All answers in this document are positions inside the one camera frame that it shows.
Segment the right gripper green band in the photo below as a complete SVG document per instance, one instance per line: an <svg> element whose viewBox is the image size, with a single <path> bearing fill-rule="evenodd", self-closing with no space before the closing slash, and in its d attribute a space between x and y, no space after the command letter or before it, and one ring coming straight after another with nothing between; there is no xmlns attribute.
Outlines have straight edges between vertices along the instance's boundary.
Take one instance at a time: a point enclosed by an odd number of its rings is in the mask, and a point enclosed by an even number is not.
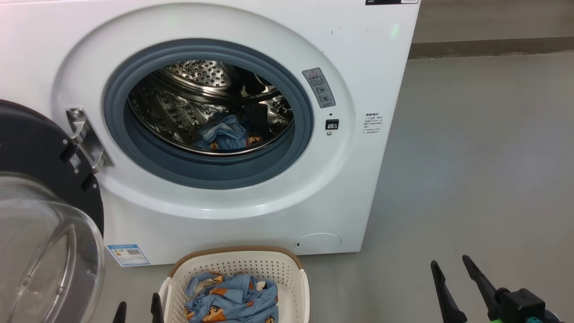
<svg viewBox="0 0 574 323"><path fill-rule="evenodd" d="M462 256L465 268L470 278L476 283L480 295L487 307L489 323L504 323L501 317L502 309L496 300L496 291L490 280L478 268L475 262L468 256ZM441 311L443 323L466 323L467 316L460 311L446 285L446 278L436 260L430 264L433 282L436 288L437 300Z"/></svg>

